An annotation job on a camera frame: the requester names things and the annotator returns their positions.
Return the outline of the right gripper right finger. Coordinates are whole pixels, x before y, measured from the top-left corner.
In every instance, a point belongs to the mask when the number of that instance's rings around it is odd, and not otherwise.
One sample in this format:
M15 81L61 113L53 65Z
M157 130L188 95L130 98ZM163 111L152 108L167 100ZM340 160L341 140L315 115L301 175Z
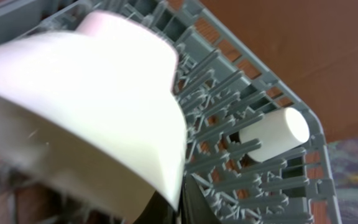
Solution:
M221 224L191 174L183 178L181 222L182 224Z

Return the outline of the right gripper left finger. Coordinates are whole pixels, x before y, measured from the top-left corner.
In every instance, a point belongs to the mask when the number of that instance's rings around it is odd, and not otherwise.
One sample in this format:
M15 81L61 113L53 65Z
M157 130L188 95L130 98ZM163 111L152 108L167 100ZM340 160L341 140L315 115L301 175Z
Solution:
M155 191L133 224L177 224L177 215L170 204Z

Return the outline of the pink bowl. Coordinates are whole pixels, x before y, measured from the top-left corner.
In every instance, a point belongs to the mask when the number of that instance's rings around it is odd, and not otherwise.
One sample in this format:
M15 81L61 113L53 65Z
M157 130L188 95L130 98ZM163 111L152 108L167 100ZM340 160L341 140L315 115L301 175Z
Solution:
M0 156L49 187L135 220L153 195L180 201L186 122L176 50L94 11L74 31L0 45Z

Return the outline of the white cup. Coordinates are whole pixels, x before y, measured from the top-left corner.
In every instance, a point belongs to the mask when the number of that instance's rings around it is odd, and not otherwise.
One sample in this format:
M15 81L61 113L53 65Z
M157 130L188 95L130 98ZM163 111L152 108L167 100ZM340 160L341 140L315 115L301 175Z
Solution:
M304 116L294 108L268 113L260 121L239 131L241 143L259 139L261 147L248 156L256 162L265 162L298 147L310 138L310 129Z

